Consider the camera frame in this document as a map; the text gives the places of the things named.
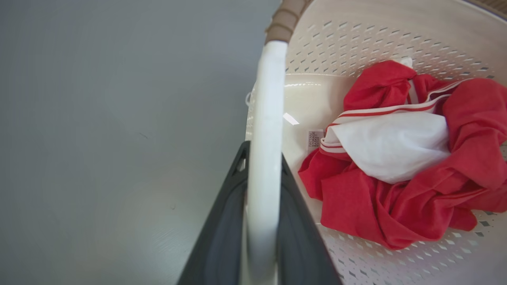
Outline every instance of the laundry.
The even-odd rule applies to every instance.
[[[366,175],[394,184],[450,155],[445,118],[426,112],[405,112],[367,118],[328,128]]]
[[[499,149],[507,139],[505,87],[490,79],[439,81],[385,61],[357,79],[344,110],[327,135],[333,126],[368,120],[361,117],[443,115],[450,155],[410,181],[389,184],[360,168],[346,152],[348,141],[326,147],[324,138],[299,170],[309,196],[323,202],[322,225],[397,250],[439,240],[448,227],[472,230],[471,209],[507,210],[507,165]]]

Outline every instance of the white plastic basket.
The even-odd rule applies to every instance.
[[[506,214],[475,211],[479,223],[471,232],[449,229],[438,242],[389,251],[321,226],[321,202],[308,198],[299,180],[308,131],[324,129],[338,116],[364,68],[402,57],[438,79],[482,77],[506,85],[507,24],[459,0],[315,0],[287,49],[283,112],[298,124],[283,122],[285,158],[346,285],[507,284]],[[262,135],[257,128],[254,134],[258,85],[246,139]]]

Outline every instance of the floor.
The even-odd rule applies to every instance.
[[[273,0],[0,3],[0,282],[175,284]]]

